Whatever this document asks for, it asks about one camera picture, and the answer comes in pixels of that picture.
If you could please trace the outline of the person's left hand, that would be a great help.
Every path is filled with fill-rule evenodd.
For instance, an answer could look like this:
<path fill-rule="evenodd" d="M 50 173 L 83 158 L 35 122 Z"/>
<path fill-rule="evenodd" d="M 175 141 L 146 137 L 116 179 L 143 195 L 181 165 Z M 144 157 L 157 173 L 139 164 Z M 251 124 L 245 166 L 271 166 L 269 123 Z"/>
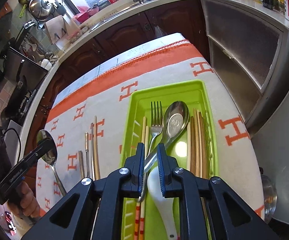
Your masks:
<path fill-rule="evenodd" d="M 8 201 L 7 205 L 9 210 L 17 217 L 20 217 L 21 213 L 26 217 L 39 217 L 40 206 L 34 197 L 32 190 L 25 181 L 22 181 L 19 186 L 22 193 L 21 201 L 19 204 Z"/>

